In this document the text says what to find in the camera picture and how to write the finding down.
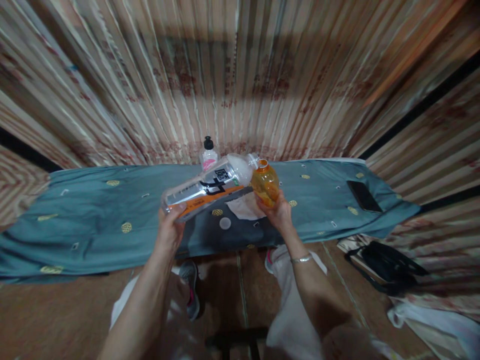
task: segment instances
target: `smartphone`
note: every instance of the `smartphone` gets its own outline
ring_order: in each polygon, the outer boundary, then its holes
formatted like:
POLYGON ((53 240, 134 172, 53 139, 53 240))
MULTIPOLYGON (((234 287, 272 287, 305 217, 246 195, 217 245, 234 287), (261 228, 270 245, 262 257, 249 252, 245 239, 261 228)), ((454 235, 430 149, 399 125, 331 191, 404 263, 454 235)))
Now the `smartphone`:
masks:
POLYGON ((347 181, 353 196, 355 196, 358 205, 365 210, 372 213, 383 213, 382 208, 375 201, 373 195, 370 193, 369 188, 359 181, 347 181))

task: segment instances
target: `shoe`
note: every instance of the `shoe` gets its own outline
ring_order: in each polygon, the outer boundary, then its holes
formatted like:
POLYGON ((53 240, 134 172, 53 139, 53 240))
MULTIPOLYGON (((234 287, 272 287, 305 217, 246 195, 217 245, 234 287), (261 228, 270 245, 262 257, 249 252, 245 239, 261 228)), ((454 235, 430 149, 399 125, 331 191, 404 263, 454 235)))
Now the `shoe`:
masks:
POLYGON ((274 264, 272 262, 272 258, 271 258, 271 255, 272 255, 272 250, 275 250, 273 248, 269 248, 268 251, 266 252, 266 258, 265 258, 265 269, 270 273, 270 274, 274 274, 274 270, 272 268, 272 265, 274 264))
POLYGON ((190 319, 190 321, 195 320, 199 315, 200 311, 200 301, 195 291, 195 285, 197 283, 198 275, 199 271, 197 269, 197 265, 195 265, 192 260, 185 261, 180 266, 180 270, 178 272, 178 276, 180 276, 190 288, 190 300, 186 305, 186 313, 188 314, 188 318, 190 319))

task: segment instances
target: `bracelet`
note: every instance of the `bracelet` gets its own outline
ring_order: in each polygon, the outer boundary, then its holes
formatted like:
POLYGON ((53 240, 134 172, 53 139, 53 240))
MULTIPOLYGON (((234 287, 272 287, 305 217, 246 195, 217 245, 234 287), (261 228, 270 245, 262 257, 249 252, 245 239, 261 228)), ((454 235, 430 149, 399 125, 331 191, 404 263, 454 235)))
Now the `bracelet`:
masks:
POLYGON ((306 263, 308 260, 312 258, 312 254, 309 253, 307 256, 300 257, 298 259, 290 259, 292 264, 297 264, 297 263, 306 263))

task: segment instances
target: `orange juice bottle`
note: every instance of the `orange juice bottle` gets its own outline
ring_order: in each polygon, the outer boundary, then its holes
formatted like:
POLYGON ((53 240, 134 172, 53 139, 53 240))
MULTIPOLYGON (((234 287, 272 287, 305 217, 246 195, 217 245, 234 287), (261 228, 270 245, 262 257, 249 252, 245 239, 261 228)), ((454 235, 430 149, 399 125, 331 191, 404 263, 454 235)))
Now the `orange juice bottle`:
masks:
POLYGON ((279 197, 279 177, 274 168, 265 159, 258 161, 258 169, 253 172, 251 186, 255 194, 261 198, 261 202, 273 208, 279 197))

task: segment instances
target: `teal fabric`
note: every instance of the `teal fabric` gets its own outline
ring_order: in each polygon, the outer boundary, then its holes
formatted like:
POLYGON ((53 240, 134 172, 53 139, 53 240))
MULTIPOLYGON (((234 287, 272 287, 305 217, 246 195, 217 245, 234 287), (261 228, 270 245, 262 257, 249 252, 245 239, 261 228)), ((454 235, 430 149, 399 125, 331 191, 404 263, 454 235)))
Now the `teal fabric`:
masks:
MULTIPOLYGON (((385 237, 396 224, 420 210, 398 198, 362 163, 305 160, 271 165, 287 200, 297 202, 292 219, 304 242, 358 233, 385 237), (348 180, 365 183, 384 213, 363 211, 347 186, 348 180)), ((15 225, 0 234, 0 280, 65 281, 144 264, 155 243, 162 192, 199 172, 198 165, 164 164, 52 173, 48 190, 15 225), (119 184, 110 186, 108 181, 119 184), (39 221, 39 217, 53 214, 57 216, 39 221), (132 226, 128 233, 122 232, 125 223, 132 226), (55 267, 59 274, 45 274, 41 271, 45 266, 55 267)), ((266 218, 254 226, 256 221, 238 220, 225 205, 225 201, 249 191, 251 188, 246 188, 219 200, 189 220, 177 256, 232 251, 249 244, 281 244, 282 238, 266 218), (214 209, 223 210, 223 216, 232 221, 230 229, 220 228, 222 216, 213 216, 214 209)))

